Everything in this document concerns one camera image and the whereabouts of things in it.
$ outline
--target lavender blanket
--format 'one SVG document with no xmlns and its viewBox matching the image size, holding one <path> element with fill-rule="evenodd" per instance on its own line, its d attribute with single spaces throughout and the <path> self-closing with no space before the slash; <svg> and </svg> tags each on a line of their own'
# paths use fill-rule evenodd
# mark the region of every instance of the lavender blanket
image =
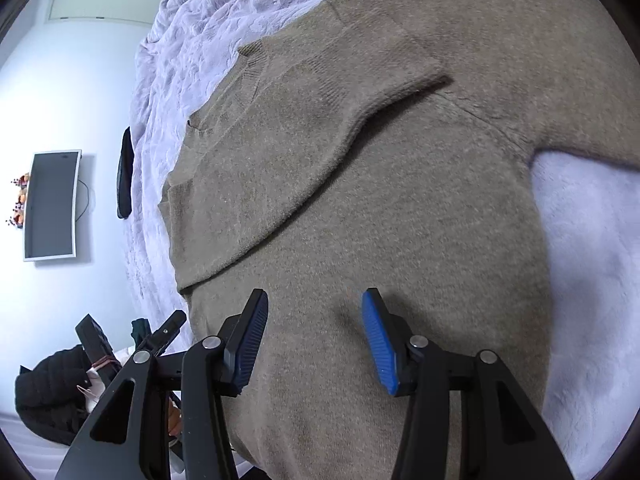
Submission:
<svg viewBox="0 0 640 480">
<path fill-rule="evenodd" d="M 186 309 L 158 203 L 187 117 L 207 101 L 239 45 L 273 34 L 320 1 L 162 1 L 136 56 L 134 209 L 125 228 L 129 281 L 153 328 Z M 556 304 L 543 415 L 577 480 L 587 480 L 640 405 L 640 175 L 564 153 L 541 154 L 533 175 Z M 190 344 L 183 330 L 173 348 Z"/>
</svg>

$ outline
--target blue gripper pad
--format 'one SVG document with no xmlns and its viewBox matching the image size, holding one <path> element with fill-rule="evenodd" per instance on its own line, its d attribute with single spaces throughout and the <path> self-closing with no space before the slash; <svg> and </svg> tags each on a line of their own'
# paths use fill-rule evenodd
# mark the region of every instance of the blue gripper pad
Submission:
<svg viewBox="0 0 640 480">
<path fill-rule="evenodd" d="M 378 290 L 375 288 L 367 289 L 362 295 L 364 330 L 367 333 L 369 348 L 378 369 L 380 382 L 391 395 L 395 395 L 400 381 L 396 369 L 396 352 L 389 337 L 388 326 L 385 325 L 381 317 L 385 314 L 388 315 L 388 312 L 382 303 Z"/>
<path fill-rule="evenodd" d="M 250 314 L 248 321 L 241 319 L 238 327 L 234 331 L 236 335 L 238 329 L 242 330 L 241 339 L 235 352 L 234 373 L 231 383 L 242 390 L 251 378 L 251 372 L 254 370 L 255 359 L 258 356 L 262 334 L 267 325 L 269 316 L 269 299 L 267 293 L 260 289 L 255 289 L 252 293 L 247 306 L 245 307 L 247 314 Z"/>
</svg>

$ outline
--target tv screen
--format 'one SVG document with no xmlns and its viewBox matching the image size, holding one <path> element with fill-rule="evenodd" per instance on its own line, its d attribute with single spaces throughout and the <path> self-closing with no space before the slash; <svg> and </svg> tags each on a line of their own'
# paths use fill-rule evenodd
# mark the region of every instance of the tv screen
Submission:
<svg viewBox="0 0 640 480">
<path fill-rule="evenodd" d="M 76 256 L 76 188 L 81 151 L 36 153 L 24 212 L 24 259 Z"/>
</svg>

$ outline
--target black jacket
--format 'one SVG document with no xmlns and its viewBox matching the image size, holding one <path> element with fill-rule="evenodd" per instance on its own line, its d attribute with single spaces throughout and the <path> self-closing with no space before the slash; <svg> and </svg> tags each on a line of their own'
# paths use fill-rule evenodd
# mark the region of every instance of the black jacket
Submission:
<svg viewBox="0 0 640 480">
<path fill-rule="evenodd" d="M 81 345 L 56 352 L 33 370 L 20 367 L 15 409 L 33 433 L 69 446 L 86 420 L 86 401 L 76 385 L 89 387 L 91 368 Z"/>
</svg>

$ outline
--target black clothing item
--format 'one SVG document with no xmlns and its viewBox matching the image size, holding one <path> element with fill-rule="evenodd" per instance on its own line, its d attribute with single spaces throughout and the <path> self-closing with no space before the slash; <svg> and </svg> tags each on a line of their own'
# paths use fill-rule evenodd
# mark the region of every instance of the black clothing item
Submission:
<svg viewBox="0 0 640 480">
<path fill-rule="evenodd" d="M 149 325 L 149 320 L 144 317 L 133 320 L 131 329 L 131 337 L 135 341 L 136 348 L 145 340 L 145 337 L 151 335 L 151 325 Z"/>
<path fill-rule="evenodd" d="M 118 164 L 118 218 L 127 218 L 131 214 L 131 177 L 133 175 L 133 146 L 131 129 L 127 128 L 122 136 L 120 162 Z"/>
<path fill-rule="evenodd" d="M 88 413 L 76 386 L 91 385 L 91 362 L 81 345 L 56 352 L 33 369 L 20 367 L 15 380 L 15 410 L 33 433 L 69 446 Z"/>
</svg>

